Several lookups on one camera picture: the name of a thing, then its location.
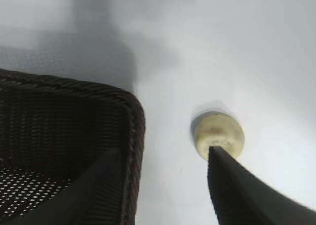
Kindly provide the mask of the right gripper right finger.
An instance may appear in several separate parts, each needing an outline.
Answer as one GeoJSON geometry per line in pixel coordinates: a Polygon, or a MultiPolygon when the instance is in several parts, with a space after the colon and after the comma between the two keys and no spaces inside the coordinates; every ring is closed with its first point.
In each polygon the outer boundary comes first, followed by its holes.
{"type": "Polygon", "coordinates": [[[221,225],[314,225],[315,211],[256,178],[221,147],[210,147],[208,188],[221,225]]]}

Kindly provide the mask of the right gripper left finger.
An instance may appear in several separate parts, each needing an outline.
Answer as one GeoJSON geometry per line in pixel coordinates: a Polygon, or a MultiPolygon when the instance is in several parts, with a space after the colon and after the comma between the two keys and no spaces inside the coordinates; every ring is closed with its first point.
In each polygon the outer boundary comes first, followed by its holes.
{"type": "Polygon", "coordinates": [[[122,189],[121,153],[107,150],[68,188],[32,212],[34,225],[115,225],[122,189]]]}

